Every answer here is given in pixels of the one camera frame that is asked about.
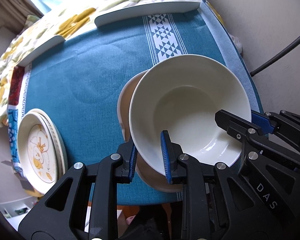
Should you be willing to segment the white ceramic bowl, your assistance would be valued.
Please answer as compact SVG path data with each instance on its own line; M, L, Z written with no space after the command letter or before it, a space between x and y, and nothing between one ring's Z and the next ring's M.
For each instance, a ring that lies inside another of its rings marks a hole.
M161 174L165 172L160 146L163 130L200 162L232 166L241 146L215 123L215 113L221 109L251 119L247 93L226 66L200 55L166 59L148 70L135 89L132 110L139 127L132 128L134 144Z

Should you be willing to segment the pink beige bowl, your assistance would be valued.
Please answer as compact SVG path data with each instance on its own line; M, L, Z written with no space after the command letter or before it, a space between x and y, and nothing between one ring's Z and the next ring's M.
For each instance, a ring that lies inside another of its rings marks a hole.
M138 118L133 116L132 104L135 89L147 70L133 76L122 88L117 100L117 119L121 127L121 132L125 142L130 138L135 138L136 132L132 128L139 127L135 122ZM166 193L177 193L183 191L181 184L169 184L164 174L157 172L138 154L136 160L136 172L144 183L148 186Z

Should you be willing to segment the white duck pattern plate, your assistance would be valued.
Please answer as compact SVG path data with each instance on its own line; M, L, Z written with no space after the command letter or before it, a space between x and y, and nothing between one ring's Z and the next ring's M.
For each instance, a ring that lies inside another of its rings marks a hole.
M21 120L17 151L24 176L38 190L57 181L57 158L52 137L38 113L29 112Z

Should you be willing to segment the white plain shallow plate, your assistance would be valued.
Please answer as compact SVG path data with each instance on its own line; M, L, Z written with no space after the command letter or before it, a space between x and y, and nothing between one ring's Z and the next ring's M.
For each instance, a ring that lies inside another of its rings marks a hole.
M63 139L51 118L43 110L34 108L30 112L41 116L48 127L48 131L52 137L55 156L57 158L58 178L60 179L68 170L67 154Z

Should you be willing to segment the white tray table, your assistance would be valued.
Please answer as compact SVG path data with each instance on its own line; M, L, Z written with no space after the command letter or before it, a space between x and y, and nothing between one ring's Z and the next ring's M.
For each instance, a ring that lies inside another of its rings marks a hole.
M227 66L241 81L251 108L261 111L257 89L230 35L203 0L176 13L139 5L97 18L95 28L71 40L55 37L31 53L13 73L8 115L16 120L31 108L62 115L88 110L116 117L121 89L134 75L173 56L198 54Z

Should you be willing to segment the teal patterned table cloth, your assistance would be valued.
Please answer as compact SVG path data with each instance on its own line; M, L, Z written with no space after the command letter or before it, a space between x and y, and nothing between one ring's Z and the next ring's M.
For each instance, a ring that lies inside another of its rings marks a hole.
M103 25L43 53L18 78L9 100L9 137L18 172L41 194L76 163L99 163L124 142L117 113L139 151L119 205L178 201L148 183L165 180L160 132L203 163L236 166L240 144L214 121L226 109L245 119L261 111L254 83L229 34L206 7Z

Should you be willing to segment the floral striped quilt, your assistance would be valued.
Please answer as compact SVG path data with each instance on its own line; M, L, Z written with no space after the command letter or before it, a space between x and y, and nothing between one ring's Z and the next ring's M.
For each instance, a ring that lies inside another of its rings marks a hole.
M55 37L65 40L94 29L95 18L108 12L161 2L200 2L201 0L65 0L38 18L27 12L23 29L0 57L0 127L6 126L8 96L14 67L44 42Z

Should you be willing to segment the brown curtain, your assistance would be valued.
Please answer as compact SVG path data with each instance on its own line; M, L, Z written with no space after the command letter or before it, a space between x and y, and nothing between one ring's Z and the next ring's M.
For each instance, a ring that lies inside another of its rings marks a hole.
M38 18L43 16L31 0L0 0L0 28L5 27L12 33L18 34L29 15Z

